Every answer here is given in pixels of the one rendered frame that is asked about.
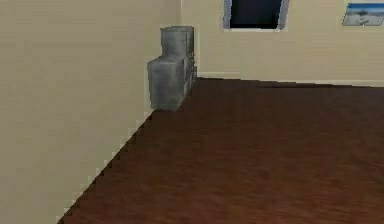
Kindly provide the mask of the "low grey chest of drawers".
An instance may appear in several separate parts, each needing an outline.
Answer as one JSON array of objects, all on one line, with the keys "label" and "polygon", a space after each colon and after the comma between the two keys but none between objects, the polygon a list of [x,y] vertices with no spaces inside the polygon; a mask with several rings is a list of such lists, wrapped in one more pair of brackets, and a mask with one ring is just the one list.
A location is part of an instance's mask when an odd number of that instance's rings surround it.
[{"label": "low grey chest of drawers", "polygon": [[190,56],[159,56],[147,64],[151,107],[176,111],[193,80],[194,61]]}]

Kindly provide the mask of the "dark window with grey frame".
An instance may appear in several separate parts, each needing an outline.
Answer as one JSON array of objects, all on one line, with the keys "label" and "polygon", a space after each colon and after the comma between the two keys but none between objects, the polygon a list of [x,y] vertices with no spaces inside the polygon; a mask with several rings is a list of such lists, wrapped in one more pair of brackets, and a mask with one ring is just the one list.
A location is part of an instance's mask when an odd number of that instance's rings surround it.
[{"label": "dark window with grey frame", "polygon": [[224,29],[283,30],[290,0],[224,0]]}]

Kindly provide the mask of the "blue framed wall picture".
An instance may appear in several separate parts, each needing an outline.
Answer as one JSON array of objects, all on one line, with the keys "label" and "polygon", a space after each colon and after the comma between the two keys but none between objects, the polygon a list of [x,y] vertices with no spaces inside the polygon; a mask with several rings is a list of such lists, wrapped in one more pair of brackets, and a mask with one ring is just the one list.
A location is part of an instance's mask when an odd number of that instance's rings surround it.
[{"label": "blue framed wall picture", "polygon": [[384,3],[349,3],[343,18],[343,26],[382,26]]}]

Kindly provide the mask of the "tall grey chest of drawers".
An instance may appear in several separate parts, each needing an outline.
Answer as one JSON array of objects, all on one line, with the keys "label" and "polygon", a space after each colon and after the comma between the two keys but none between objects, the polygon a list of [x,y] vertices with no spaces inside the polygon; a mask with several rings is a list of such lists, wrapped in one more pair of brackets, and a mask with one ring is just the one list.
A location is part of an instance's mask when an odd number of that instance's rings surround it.
[{"label": "tall grey chest of drawers", "polygon": [[161,28],[162,53],[182,57],[184,81],[191,86],[195,76],[194,27],[169,26]]}]

